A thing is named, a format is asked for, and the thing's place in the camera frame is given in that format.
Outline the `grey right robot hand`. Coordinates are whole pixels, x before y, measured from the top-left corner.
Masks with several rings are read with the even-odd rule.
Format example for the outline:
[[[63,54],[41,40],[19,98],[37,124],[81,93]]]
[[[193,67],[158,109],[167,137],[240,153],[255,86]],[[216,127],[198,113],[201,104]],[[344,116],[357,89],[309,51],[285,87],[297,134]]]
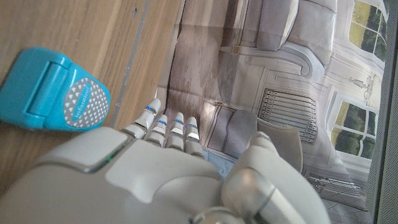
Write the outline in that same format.
[[[197,122],[166,133],[153,99],[123,130],[85,132],[41,156],[1,197],[2,223],[329,223],[326,208],[262,131],[226,177]]]

